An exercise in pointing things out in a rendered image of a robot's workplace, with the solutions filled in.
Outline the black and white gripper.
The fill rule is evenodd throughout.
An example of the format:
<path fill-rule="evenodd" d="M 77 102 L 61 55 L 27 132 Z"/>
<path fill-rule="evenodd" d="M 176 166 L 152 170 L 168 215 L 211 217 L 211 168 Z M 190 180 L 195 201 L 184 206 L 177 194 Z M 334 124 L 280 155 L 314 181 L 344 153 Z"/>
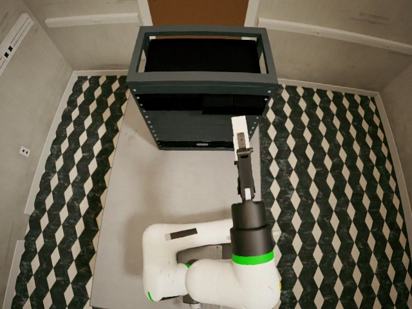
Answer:
<path fill-rule="evenodd" d="M 242 199 L 241 203 L 231 205 L 232 224 L 234 228 L 260 227 L 267 224 L 265 203 L 253 201 L 256 189 L 252 175 L 251 152 L 254 150 L 249 146 L 245 116 L 233 117 L 232 125 L 236 155 L 234 165 L 238 168 L 237 190 Z"/>

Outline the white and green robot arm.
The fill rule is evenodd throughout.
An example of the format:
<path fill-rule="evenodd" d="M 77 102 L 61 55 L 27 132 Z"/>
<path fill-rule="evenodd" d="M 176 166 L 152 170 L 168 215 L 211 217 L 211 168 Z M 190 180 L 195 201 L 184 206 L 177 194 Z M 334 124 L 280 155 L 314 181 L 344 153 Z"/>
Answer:
<path fill-rule="evenodd" d="M 274 262 L 276 235 L 279 231 L 269 224 L 234 228 L 232 218 L 152 224 L 142 236 L 144 294 L 154 302 L 183 296 L 192 309 L 199 309 L 200 303 L 272 309 L 281 294 Z M 231 243 L 232 259 L 176 261 L 181 250 L 221 243 Z"/>

